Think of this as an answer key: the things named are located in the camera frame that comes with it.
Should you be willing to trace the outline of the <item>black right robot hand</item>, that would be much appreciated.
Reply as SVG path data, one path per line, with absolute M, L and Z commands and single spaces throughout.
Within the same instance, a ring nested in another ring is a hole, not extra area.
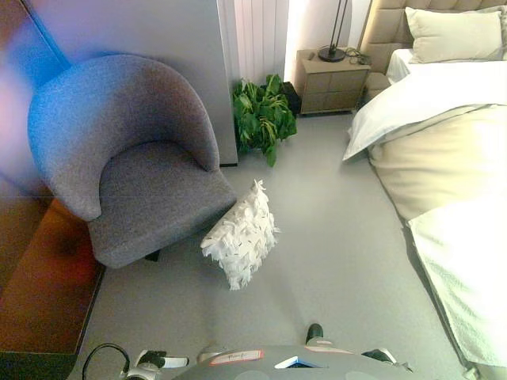
M 396 358 L 386 348 L 376 348 L 370 351 L 365 351 L 362 355 L 381 362 L 391 364 L 397 363 Z

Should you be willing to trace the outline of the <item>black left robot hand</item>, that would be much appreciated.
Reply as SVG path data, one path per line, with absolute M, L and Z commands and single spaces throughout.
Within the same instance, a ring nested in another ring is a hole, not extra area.
M 187 367 L 188 357 L 169 356 L 166 351 L 143 350 L 140 352 L 135 366 L 149 371 L 176 369 Z

